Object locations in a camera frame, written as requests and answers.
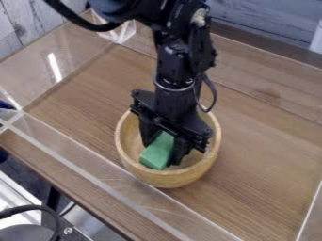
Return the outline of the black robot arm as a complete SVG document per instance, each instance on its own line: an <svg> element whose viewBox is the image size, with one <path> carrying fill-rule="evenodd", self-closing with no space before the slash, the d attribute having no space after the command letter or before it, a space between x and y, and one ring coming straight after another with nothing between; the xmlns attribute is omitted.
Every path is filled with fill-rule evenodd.
<svg viewBox="0 0 322 241"><path fill-rule="evenodd" d="M210 6L205 0L90 0L99 17L121 24L135 20L151 28L158 51L154 91L135 89L131 112L139 117L145 146L141 161L157 157L178 166L193 150L205 152L213 129L201 117L207 70L218 55L210 37Z"/></svg>

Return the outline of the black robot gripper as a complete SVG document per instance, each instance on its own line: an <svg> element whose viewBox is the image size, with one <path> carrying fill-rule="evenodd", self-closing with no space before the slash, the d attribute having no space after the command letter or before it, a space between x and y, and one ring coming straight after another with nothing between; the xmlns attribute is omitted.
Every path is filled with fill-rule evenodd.
<svg viewBox="0 0 322 241"><path fill-rule="evenodd" d="M183 85L154 80L155 91L134 89L130 110L139 117L139 132L147 147L166 132L174 137L169 166L178 166L193 150L206 152L214 131L199 111L209 113L214 105L201 105L201 90L206 76L189 78Z"/></svg>

